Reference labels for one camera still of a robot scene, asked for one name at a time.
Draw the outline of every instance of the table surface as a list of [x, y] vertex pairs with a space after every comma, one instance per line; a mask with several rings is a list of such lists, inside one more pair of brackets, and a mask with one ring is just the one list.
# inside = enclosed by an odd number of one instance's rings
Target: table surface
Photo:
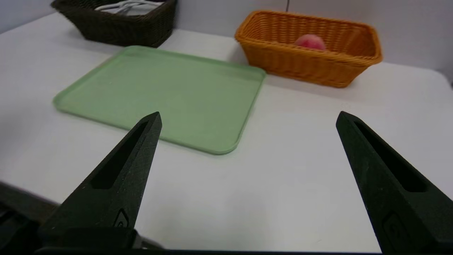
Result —
[[[176, 30], [161, 48], [246, 63], [228, 37]], [[120, 49], [59, 14], [0, 35], [1, 181], [63, 202], [124, 137], [52, 106]], [[435, 71], [381, 63], [345, 89], [269, 75], [230, 154], [160, 141], [136, 229], [170, 249], [379, 252], [335, 128], [341, 110], [453, 197], [452, 89]]]

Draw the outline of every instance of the plastic tray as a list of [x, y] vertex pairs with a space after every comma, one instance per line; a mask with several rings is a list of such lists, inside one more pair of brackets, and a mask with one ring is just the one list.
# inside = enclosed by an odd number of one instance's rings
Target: plastic tray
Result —
[[160, 138], [212, 154], [233, 151], [265, 77], [262, 69], [130, 46], [54, 98], [54, 106], [130, 130], [160, 112]]

